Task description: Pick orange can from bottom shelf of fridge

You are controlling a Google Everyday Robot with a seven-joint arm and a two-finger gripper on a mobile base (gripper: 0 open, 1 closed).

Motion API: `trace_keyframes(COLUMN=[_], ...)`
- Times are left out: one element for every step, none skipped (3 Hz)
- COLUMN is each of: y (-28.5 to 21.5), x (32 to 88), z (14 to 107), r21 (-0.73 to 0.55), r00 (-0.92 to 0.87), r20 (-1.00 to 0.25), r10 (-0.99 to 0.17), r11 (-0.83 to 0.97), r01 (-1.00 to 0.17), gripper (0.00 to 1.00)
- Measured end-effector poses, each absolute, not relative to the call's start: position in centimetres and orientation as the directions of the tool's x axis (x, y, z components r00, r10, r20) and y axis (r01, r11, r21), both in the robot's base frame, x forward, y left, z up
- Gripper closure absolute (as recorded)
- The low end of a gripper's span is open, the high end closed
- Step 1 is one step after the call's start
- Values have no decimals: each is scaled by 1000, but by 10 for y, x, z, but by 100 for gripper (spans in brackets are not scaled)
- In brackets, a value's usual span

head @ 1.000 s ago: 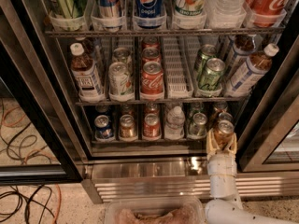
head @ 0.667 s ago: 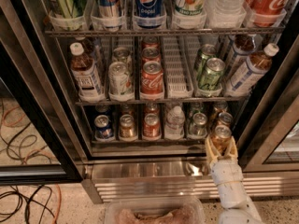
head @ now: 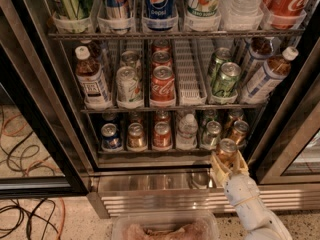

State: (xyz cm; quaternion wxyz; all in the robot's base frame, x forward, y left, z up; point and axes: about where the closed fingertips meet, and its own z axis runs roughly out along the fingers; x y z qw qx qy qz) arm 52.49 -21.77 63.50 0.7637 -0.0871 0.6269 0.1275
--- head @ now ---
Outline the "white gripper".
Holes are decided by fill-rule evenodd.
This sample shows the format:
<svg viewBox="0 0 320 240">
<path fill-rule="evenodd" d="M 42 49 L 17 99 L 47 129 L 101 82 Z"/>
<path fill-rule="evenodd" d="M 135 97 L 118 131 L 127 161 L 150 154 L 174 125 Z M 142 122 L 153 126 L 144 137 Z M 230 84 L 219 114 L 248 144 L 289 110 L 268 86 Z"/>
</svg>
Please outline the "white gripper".
<svg viewBox="0 0 320 240">
<path fill-rule="evenodd" d="M 211 154 L 211 176 L 216 185 L 224 187 L 224 194 L 232 206 L 237 206 L 243 202 L 259 197 L 260 191 L 255 181 L 249 177 L 249 168 L 240 151 L 235 155 L 232 172 L 224 165 L 215 153 Z"/>
</svg>

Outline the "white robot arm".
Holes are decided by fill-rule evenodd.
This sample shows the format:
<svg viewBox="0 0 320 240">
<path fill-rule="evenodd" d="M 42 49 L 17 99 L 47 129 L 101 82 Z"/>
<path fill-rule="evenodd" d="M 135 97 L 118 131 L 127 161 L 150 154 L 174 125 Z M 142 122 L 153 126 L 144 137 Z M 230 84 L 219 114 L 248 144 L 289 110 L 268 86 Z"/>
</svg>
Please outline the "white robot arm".
<svg viewBox="0 0 320 240">
<path fill-rule="evenodd" d="M 249 176 L 242 154 L 237 152 L 231 166 L 212 152 L 210 174 L 224 189 L 247 235 L 244 240 L 293 240 L 278 216 L 260 198 L 256 182 Z"/>
</svg>

